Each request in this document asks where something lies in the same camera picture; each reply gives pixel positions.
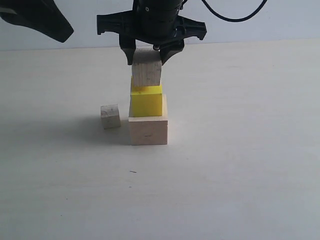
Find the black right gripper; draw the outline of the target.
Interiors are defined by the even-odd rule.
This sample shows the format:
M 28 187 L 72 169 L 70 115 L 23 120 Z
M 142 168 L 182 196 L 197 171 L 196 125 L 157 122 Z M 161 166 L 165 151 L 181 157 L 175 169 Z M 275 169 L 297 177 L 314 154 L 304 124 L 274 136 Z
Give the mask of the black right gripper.
M 179 15 L 182 5 L 182 0 L 135 0 L 131 10 L 97 15 L 97 34 L 118 34 L 129 66 L 133 64 L 136 40 L 156 46 L 170 44 L 159 51 L 161 63 L 165 64 L 183 51 L 182 40 L 196 37 L 202 41 L 207 33 L 204 22 Z

